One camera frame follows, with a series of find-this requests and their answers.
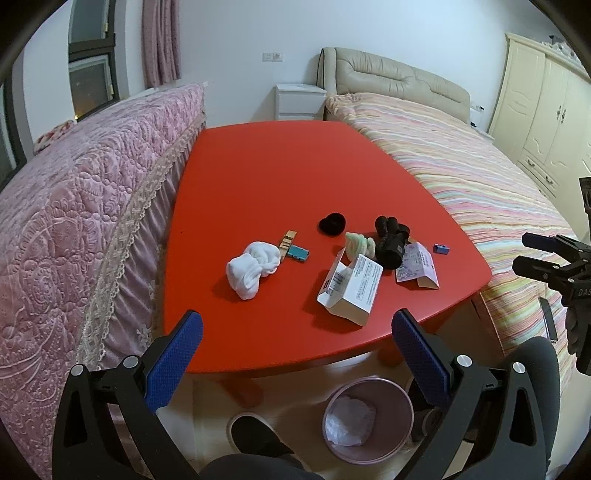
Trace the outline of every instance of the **small blue box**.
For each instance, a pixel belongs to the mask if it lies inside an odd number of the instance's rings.
[[[445,245],[435,244],[433,245],[433,251],[436,254],[447,255],[449,253],[449,247],[446,247]]]
[[[298,262],[305,262],[308,259],[308,255],[310,255],[308,250],[295,245],[292,245],[287,251],[287,256],[297,260]]]

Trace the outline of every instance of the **bed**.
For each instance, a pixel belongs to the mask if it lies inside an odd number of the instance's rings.
[[[157,335],[168,221],[204,126],[200,85],[120,102],[0,193],[0,460],[12,455],[8,434],[51,478],[70,368],[114,367]]]
[[[493,277],[477,310],[502,354],[545,335],[538,298],[549,300],[564,389],[574,365],[566,309],[547,285],[517,277],[512,261],[527,255],[564,263],[524,247],[524,232],[575,235],[532,180],[468,125],[468,92],[424,70],[346,48],[322,51],[317,84],[329,94],[326,118],[350,125],[408,170],[487,260]]]

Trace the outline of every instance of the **beige leather headboard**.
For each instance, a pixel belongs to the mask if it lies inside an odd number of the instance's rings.
[[[329,94],[379,93],[432,106],[469,123],[470,94],[425,70],[349,48],[323,48],[316,84]]]

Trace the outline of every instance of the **pink curtain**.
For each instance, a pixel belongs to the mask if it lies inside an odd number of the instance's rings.
[[[142,33],[146,87],[180,78],[179,0],[144,0]]]

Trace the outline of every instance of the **drawer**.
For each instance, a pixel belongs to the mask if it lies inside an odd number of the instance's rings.
[[[280,113],[278,120],[322,120],[322,115],[314,115],[312,113]]]
[[[536,175],[534,175],[531,171],[526,170],[524,168],[522,168],[522,170],[527,174],[527,176],[529,178],[531,178],[534,181],[535,186],[538,187],[538,190],[540,191],[540,193],[544,197],[546,197],[552,203],[556,202],[556,195],[554,195],[554,193],[549,191],[549,189],[546,188],[546,185],[544,185],[544,183],[542,183],[542,181]]]
[[[556,196],[558,191],[558,182],[546,170],[540,166],[538,161],[527,150],[523,150],[519,158],[520,166],[523,170],[531,173],[537,180],[538,184],[542,184],[549,192]]]
[[[277,112],[321,115],[325,95],[322,93],[278,92]]]

